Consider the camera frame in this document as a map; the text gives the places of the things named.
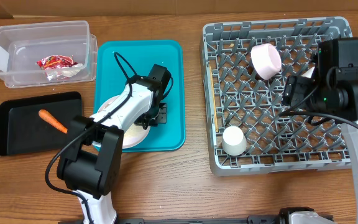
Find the pink plate with rice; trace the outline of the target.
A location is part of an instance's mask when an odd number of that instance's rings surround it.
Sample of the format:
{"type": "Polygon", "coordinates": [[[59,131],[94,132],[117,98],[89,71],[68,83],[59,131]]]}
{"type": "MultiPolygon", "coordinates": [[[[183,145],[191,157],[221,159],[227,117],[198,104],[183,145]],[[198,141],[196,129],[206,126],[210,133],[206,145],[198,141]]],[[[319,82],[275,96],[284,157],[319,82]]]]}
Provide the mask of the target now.
{"type": "MultiPolygon", "coordinates": [[[[105,101],[98,109],[98,113],[104,110],[107,106],[109,106],[118,95],[111,97],[107,101],[105,101]]],[[[141,143],[149,134],[150,132],[150,126],[147,129],[143,129],[142,126],[138,126],[135,124],[132,124],[130,128],[124,133],[123,138],[123,149],[128,149],[130,147],[134,147],[141,143]]]]}

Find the pink bowl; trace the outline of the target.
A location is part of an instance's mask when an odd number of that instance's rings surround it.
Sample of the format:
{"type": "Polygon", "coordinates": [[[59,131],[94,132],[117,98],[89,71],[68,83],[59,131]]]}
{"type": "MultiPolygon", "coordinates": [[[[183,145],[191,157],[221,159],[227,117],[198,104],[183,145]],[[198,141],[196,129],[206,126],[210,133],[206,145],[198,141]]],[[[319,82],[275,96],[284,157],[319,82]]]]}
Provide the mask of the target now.
{"type": "Polygon", "coordinates": [[[272,44],[256,45],[250,52],[254,70],[264,80],[276,75],[282,67],[278,50],[272,44]]]}

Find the wooden chopstick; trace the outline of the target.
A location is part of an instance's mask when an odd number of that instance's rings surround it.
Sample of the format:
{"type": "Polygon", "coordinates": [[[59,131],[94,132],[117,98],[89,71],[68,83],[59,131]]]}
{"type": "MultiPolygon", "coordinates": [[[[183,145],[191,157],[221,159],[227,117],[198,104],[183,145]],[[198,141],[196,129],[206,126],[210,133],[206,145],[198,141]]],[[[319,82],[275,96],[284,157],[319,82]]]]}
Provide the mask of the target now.
{"type": "Polygon", "coordinates": [[[218,119],[216,116],[216,102],[215,102],[215,91],[214,91],[214,82],[213,82],[213,69],[211,68],[211,66],[209,65],[209,75],[210,75],[210,79],[211,79],[211,91],[212,91],[212,101],[213,101],[213,113],[214,113],[214,126],[215,126],[215,132],[218,133],[219,132],[219,128],[218,128],[218,119]]]}

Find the cream ceramic cup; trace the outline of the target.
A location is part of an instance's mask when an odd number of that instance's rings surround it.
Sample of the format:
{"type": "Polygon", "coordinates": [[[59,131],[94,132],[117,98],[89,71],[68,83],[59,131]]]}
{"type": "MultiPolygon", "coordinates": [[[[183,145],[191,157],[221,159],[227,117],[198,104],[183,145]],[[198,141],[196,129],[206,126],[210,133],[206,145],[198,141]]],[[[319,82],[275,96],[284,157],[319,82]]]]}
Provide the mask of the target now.
{"type": "Polygon", "coordinates": [[[241,155],[247,147],[247,141],[242,129],[230,126],[223,132],[223,150],[230,156],[241,155]]]}

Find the orange carrot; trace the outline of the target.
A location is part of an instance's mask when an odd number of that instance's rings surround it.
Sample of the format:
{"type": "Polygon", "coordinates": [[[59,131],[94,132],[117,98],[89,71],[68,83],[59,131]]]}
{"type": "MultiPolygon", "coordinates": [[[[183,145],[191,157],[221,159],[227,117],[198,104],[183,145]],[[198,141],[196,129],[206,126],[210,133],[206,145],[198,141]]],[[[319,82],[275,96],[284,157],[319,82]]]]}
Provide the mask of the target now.
{"type": "Polygon", "coordinates": [[[47,110],[39,110],[39,117],[56,128],[57,130],[61,131],[62,133],[67,133],[67,128],[62,125],[61,122],[59,122],[52,114],[50,114],[47,110]]]}

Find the white bowl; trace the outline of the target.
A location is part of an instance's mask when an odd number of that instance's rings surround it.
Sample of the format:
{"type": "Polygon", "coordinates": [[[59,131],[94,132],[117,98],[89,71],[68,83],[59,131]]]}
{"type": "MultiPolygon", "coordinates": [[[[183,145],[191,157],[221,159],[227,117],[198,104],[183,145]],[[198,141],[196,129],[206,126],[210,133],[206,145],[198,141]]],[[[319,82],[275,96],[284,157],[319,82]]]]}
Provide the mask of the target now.
{"type": "Polygon", "coordinates": [[[308,71],[306,71],[304,74],[302,74],[301,76],[302,77],[305,77],[305,78],[311,78],[312,77],[312,74],[314,72],[314,69],[315,67],[311,67],[308,71]]]}

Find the red foil snack wrapper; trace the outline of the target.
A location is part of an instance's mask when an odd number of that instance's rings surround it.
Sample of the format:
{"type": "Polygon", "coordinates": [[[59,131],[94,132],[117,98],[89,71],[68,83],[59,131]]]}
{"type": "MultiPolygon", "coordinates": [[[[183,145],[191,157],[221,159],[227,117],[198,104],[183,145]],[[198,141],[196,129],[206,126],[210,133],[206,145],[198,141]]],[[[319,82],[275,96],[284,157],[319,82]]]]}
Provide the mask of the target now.
{"type": "Polygon", "coordinates": [[[73,57],[64,56],[64,55],[51,55],[40,59],[36,62],[36,64],[42,70],[49,70],[49,69],[58,69],[58,68],[69,68],[77,64],[73,60],[73,57]]]}

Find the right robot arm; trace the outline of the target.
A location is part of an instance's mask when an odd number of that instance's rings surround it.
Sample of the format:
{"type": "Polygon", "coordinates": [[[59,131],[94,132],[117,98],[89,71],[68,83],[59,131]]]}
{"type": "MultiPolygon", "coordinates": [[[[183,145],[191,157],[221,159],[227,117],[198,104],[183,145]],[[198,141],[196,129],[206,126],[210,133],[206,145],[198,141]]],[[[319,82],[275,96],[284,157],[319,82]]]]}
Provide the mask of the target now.
{"type": "Polygon", "coordinates": [[[311,56],[315,68],[310,76],[287,79],[280,116],[307,116],[312,126],[333,120],[341,127],[351,160],[358,223],[358,38],[319,43],[311,56]]]}

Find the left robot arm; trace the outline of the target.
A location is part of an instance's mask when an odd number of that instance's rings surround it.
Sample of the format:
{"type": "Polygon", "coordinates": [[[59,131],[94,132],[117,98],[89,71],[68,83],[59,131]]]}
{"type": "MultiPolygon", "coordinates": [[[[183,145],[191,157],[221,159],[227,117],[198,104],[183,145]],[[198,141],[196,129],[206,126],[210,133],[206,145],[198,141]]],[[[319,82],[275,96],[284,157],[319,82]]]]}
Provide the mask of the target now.
{"type": "Polygon", "coordinates": [[[130,77],[124,91],[105,109],[71,121],[57,176],[68,193],[79,199],[83,223],[116,222],[111,188],[121,166],[124,133],[133,124],[144,129],[157,125],[155,119],[171,78],[167,68],[155,64],[147,76],[130,77]]]}

